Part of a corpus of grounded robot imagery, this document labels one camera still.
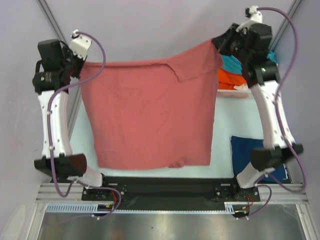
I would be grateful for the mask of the pink polo shirt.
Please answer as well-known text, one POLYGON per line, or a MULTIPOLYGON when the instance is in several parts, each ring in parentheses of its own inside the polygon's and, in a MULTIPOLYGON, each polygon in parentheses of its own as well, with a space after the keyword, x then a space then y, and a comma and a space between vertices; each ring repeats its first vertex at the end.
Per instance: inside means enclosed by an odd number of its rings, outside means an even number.
POLYGON ((98 166, 209 165, 221 66, 210 40, 163 59, 87 63, 80 88, 98 166))

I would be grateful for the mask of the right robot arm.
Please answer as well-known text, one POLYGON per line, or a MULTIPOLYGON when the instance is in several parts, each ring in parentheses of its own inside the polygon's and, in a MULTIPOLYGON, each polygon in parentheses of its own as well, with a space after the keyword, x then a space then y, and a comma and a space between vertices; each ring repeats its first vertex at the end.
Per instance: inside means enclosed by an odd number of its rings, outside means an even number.
POLYGON ((242 76, 256 102, 263 131, 263 147, 250 153, 250 162, 236 175, 237 184, 230 188, 231 196, 242 201, 249 189, 265 175, 303 153, 287 125, 279 87, 277 64, 268 58, 272 28, 253 23, 241 28, 233 23, 222 35, 211 40, 222 56, 233 56, 240 61, 242 76))

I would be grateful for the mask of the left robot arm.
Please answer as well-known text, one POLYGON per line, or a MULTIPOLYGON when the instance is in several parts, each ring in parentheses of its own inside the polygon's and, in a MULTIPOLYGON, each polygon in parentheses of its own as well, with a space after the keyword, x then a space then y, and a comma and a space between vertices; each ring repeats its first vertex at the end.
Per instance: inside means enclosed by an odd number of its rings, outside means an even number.
POLYGON ((91 169, 84 154, 73 154, 68 133, 67 105, 71 78, 79 78, 92 39, 74 38, 69 45, 58 39, 44 40, 37 48, 41 59, 36 62, 32 79, 41 107, 43 148, 34 167, 60 180, 78 180, 94 186, 100 200, 110 196, 111 188, 103 183, 101 173, 91 169))

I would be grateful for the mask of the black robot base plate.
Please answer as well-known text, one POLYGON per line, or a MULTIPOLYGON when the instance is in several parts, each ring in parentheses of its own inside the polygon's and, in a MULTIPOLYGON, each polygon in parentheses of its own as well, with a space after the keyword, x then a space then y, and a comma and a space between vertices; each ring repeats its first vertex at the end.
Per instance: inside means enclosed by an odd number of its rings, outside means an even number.
POLYGON ((124 211, 218 211, 226 202, 241 206, 261 201, 256 187, 241 189, 232 178, 111 177, 105 189, 83 189, 89 202, 120 200, 124 211))

